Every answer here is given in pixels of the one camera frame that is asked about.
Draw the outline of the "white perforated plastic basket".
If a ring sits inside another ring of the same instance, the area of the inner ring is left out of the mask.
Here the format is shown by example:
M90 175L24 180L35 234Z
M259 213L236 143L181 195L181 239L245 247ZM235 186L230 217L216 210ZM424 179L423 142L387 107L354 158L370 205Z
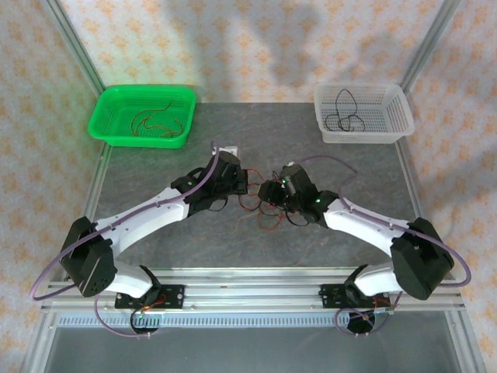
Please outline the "white perforated plastic basket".
M320 82L314 105L327 144L393 144L415 131L408 100L394 83Z

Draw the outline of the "green plastic basket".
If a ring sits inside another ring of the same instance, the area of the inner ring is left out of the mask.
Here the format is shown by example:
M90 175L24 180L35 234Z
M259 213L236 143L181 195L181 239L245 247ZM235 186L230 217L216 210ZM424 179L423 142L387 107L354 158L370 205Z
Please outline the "green plastic basket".
M88 132L113 147L180 149L195 106L196 93L184 86L110 86L99 97Z

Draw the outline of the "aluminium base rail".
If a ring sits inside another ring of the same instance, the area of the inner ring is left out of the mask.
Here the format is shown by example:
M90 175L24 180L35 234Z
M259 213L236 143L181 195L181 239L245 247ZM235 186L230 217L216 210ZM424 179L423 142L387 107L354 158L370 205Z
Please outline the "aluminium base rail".
M154 270L165 284L183 284L184 313L326 312L318 296L320 285L343 283L352 267L173 268ZM43 310L93 311L93 299L77 289L40 303ZM396 311L454 311L465 309L458 288L438 287L426 301L404 293Z

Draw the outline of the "aluminium table edge rail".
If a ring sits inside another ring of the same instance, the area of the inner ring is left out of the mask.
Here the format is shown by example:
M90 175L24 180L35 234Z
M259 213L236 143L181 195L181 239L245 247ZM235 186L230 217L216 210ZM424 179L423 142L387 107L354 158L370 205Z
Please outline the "aluminium table edge rail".
M408 143L401 139L395 143L399 162L405 177L409 196L411 197L415 215L427 218L426 209L420 197L420 182ZM430 301L439 303L421 307L423 312L434 311L443 313L444 332L451 347L450 362L454 362L455 371L460 373L487 373L484 359L478 346L478 341L471 325L467 305L462 295L461 287L441 287L433 292Z

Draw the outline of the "aluminium frame post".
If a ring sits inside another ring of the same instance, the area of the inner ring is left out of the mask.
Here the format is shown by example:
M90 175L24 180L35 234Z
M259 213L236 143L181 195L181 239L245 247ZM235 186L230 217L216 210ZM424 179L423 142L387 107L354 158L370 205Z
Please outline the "aluminium frame post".
M435 50L436 45L444 30L447 28L448 23L452 20L461 1L462 0L443 0L442 5L402 78L400 86L405 94L414 86L416 79L419 77L428 58Z
M57 31L61 35L76 63L82 70L82 74L90 85L92 91L96 94L96 96L100 96L105 90L105 85L85 46L78 36L69 15L64 10L61 0L40 0L40 3L54 22Z

